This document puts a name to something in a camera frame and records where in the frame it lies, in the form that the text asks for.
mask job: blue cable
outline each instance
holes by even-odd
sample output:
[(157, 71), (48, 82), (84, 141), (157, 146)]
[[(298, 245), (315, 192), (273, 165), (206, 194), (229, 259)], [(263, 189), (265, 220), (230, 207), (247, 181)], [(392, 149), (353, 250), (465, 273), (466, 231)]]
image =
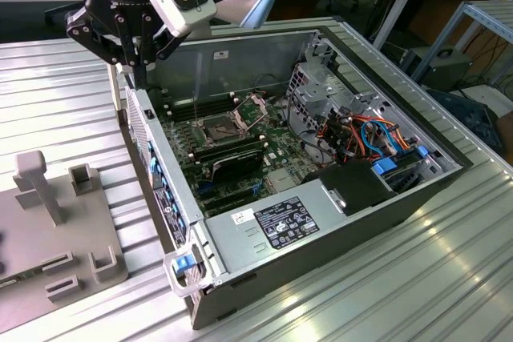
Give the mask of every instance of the blue cable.
[(369, 141), (367, 140), (366, 124), (367, 124), (367, 123), (370, 123), (370, 122), (371, 122), (371, 121), (369, 121), (369, 122), (365, 122), (365, 123), (363, 123), (363, 125), (362, 125), (361, 134), (362, 134), (363, 143), (364, 143), (364, 144), (365, 144), (369, 149), (371, 149), (371, 150), (373, 150), (373, 151), (376, 151), (376, 152), (377, 152), (377, 153), (378, 153), (378, 154), (383, 158), (383, 157), (384, 157), (383, 152), (382, 152), (379, 148), (372, 146), (372, 145), (369, 143)]
[(262, 188), (262, 185), (264, 184), (264, 181), (261, 180), (259, 183), (257, 184), (254, 184), (252, 186), (252, 189), (253, 189), (253, 195), (258, 195), (258, 193), (260, 192), (260, 189)]
[(368, 147), (370, 148), (371, 150), (374, 150), (376, 151), (382, 158), (384, 158), (384, 154), (381, 150), (379, 150), (377, 147), (374, 147), (374, 146), (371, 146), (370, 143), (367, 141), (367, 135), (366, 135), (366, 124), (367, 123), (373, 123), (375, 125), (377, 125), (378, 127), (380, 127), (386, 134), (386, 137), (388, 138), (388, 140), (390, 141), (390, 144), (394, 147), (394, 149), (397, 151), (397, 152), (402, 152), (402, 148), (401, 146), (399, 146), (399, 144), (395, 141), (394, 137), (391, 135), (391, 133), (388, 131), (388, 128), (381, 122), (378, 122), (376, 120), (369, 120), (367, 122), (365, 122), (363, 125), (362, 125), (362, 139), (363, 139), (363, 143)]

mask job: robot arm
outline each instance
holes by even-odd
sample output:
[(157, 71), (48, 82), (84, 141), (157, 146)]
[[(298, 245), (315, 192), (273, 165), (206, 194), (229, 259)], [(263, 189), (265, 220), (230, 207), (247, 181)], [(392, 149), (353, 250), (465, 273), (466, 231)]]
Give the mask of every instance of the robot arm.
[[(146, 66), (167, 58), (192, 30), (216, 15), (216, 3), (221, 1), (84, 0), (82, 9), (67, 16), (67, 34), (107, 63)], [(265, 19), (273, 1), (266, 0), (267, 12), (260, 12), (260, 19)], [(100, 30), (117, 37), (119, 44)]]

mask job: green circuit board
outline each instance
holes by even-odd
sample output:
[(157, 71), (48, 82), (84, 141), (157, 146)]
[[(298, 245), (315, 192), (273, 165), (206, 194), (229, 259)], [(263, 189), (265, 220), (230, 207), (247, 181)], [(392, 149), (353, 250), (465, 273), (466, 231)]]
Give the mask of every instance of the green circuit board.
[[(240, 100), (249, 97), (238, 96)], [(167, 116), (160, 118), (196, 202), (206, 216), (214, 216), (291, 188), (300, 184), (308, 173), (319, 168), (308, 153), (301, 149), (300, 141), (287, 125), (282, 126), (281, 116), (284, 111), (278, 103), (266, 103), (265, 109), (267, 115), (248, 131), (236, 125), (232, 111), (182, 122), (173, 122)], [(263, 115), (260, 107), (252, 101), (240, 105), (238, 112), (248, 126)], [(212, 162), (229, 158), (230, 152), (210, 162), (195, 162), (190, 156), (194, 151), (237, 144), (241, 140), (251, 140), (260, 135), (265, 139), (256, 145), (266, 143), (265, 148), (259, 147), (264, 155), (261, 166), (247, 175), (228, 181), (212, 183), (209, 170), (212, 169)]]

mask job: expansion slot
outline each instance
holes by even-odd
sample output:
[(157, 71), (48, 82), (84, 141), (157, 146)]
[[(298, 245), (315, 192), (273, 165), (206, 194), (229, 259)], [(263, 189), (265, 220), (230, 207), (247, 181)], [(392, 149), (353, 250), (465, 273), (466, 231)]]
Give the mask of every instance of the expansion slot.
[(185, 122), (231, 111), (234, 106), (233, 99), (223, 97), (222, 99), (173, 106), (171, 107), (171, 113), (174, 122)]
[(216, 159), (221, 156), (232, 154), (234, 151), (247, 151), (253, 148), (262, 148), (264, 142), (258, 136), (237, 140), (236, 142), (221, 144), (216, 147), (206, 148), (194, 151), (194, 160), (199, 162), (207, 162), (211, 159)]

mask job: motherboard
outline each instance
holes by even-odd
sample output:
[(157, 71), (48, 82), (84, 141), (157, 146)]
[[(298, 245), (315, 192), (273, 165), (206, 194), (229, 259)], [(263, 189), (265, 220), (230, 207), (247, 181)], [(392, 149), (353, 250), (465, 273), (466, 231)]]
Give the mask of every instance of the motherboard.
[(290, 131), (282, 103), (283, 98), (262, 91), (231, 93), (221, 100), (168, 109), (171, 114), (160, 117), (204, 215), (295, 187), (322, 167), (322, 155), (312, 159)]

